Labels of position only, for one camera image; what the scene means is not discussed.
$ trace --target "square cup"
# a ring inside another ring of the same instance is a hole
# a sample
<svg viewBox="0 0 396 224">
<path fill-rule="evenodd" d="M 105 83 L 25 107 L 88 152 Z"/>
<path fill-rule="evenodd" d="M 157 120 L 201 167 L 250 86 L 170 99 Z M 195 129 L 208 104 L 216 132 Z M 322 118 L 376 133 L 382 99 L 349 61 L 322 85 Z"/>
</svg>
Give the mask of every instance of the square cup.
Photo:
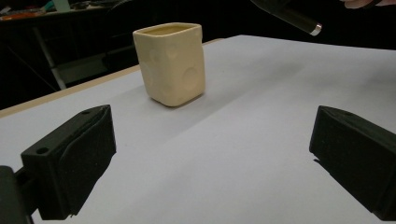
<svg viewBox="0 0 396 224">
<path fill-rule="evenodd" d="M 167 106 L 178 106 L 205 90 L 200 24 L 172 22 L 133 32 L 146 92 Z"/>
</svg>

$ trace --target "screw hole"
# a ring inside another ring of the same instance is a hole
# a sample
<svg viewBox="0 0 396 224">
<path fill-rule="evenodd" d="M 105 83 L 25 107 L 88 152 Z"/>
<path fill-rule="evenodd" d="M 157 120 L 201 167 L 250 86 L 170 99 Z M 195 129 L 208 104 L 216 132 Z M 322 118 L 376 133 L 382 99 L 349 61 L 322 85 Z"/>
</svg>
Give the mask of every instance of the screw hole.
<svg viewBox="0 0 396 224">
<path fill-rule="evenodd" d="M 35 153 L 44 154 L 44 153 L 47 153 L 48 151 L 49 151 L 49 149 L 47 149 L 46 147 L 42 147 L 42 148 L 39 148 Z"/>
</svg>

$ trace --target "dark background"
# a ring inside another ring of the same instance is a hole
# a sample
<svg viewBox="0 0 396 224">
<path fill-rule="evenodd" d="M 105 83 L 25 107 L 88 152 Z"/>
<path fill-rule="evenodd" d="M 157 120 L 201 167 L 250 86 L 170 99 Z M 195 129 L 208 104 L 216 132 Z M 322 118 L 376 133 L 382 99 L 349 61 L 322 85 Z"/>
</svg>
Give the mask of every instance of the dark background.
<svg viewBox="0 0 396 224">
<path fill-rule="evenodd" d="M 338 0 L 291 1 L 290 7 L 323 24 L 322 32 L 318 36 L 311 36 L 260 10 L 249 0 L 136 1 L 146 1 L 150 7 L 160 12 L 157 22 L 202 24 L 204 42 L 234 35 L 258 35 L 329 45 L 396 49 L 395 6 L 346 9 Z M 3 0 L 0 1 L 0 7 L 11 4 L 14 8 L 22 9 L 34 5 L 43 6 L 45 3 L 38 0 Z M 138 14 L 134 13 L 136 24 L 141 22 Z M 47 24 L 40 27 L 40 31 L 52 46 L 50 50 L 54 58 L 62 62 L 100 52 L 104 41 L 102 22 L 100 16 L 75 18 L 69 22 L 69 28 Z M 57 37 L 67 33 L 67 29 L 80 31 L 76 44 L 78 56 L 67 39 Z M 0 109 L 58 90 L 33 33 L 23 26 L 5 29 L 0 22 L 0 69 Z"/>
</svg>

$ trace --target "beige ceramic cup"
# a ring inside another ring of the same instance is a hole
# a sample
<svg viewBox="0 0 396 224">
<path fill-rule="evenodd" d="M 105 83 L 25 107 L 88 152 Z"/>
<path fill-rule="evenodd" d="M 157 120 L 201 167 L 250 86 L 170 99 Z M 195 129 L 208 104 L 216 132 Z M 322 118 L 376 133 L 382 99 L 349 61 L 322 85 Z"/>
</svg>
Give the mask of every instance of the beige ceramic cup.
<svg viewBox="0 0 396 224">
<path fill-rule="evenodd" d="M 148 96 L 183 105 L 205 90 L 200 24 L 173 22 L 134 31 L 137 58 Z"/>
</svg>

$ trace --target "hand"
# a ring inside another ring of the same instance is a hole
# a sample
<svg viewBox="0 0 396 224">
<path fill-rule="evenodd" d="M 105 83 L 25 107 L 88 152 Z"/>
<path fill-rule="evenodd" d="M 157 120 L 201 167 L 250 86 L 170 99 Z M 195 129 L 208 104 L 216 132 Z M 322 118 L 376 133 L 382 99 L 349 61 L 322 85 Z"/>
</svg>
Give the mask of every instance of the hand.
<svg viewBox="0 0 396 224">
<path fill-rule="evenodd" d="M 346 8 L 359 8 L 370 4 L 373 0 L 341 0 Z M 378 7 L 396 5 L 396 0 L 383 0 L 377 4 Z"/>
</svg>

